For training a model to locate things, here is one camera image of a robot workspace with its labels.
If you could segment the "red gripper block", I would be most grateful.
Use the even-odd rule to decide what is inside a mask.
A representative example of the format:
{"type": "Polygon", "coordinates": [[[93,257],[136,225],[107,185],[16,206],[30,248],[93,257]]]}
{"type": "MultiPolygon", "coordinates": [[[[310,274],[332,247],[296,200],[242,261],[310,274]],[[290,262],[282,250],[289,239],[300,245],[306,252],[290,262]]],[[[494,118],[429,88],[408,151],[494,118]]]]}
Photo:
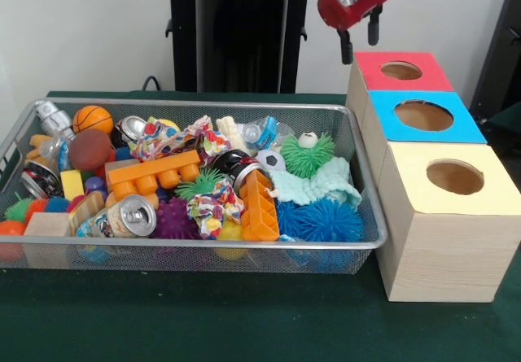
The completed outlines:
{"type": "MultiPolygon", "coordinates": [[[[317,8],[322,20],[332,28],[351,28],[369,16],[368,43],[379,42],[379,17],[387,0],[318,0],[317,8]]],[[[341,46],[342,64],[352,63],[352,42],[348,30],[337,30],[341,46]]]]}

